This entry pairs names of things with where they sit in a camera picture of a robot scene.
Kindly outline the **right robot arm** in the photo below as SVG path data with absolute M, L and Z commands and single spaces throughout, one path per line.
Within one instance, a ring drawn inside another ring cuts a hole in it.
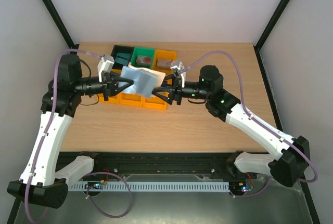
M 223 75 L 214 65 L 200 69 L 197 82 L 187 82 L 178 72 L 152 91 L 154 96 L 168 104 L 181 104 L 182 99 L 200 99 L 208 112 L 243 131 L 267 154 L 238 152 L 227 165 L 227 173 L 238 178 L 243 173 L 272 176 L 286 187 L 292 187 L 301 179 L 310 162 L 309 141 L 303 136 L 297 138 L 276 129 L 245 107 L 240 99 L 223 88 Z

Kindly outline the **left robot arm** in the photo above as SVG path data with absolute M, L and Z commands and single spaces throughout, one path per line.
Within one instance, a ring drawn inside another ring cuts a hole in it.
M 80 155 L 56 171 L 63 138 L 71 124 L 82 96 L 102 94 L 105 100 L 133 85 L 133 80 L 112 72 L 114 59 L 97 55 L 97 76 L 83 78 L 83 61 L 70 51 L 56 62 L 53 81 L 43 96 L 39 133 L 30 159 L 19 180 L 11 181 L 7 191 L 25 205 L 59 208 L 69 188 L 93 171 L 94 158 Z

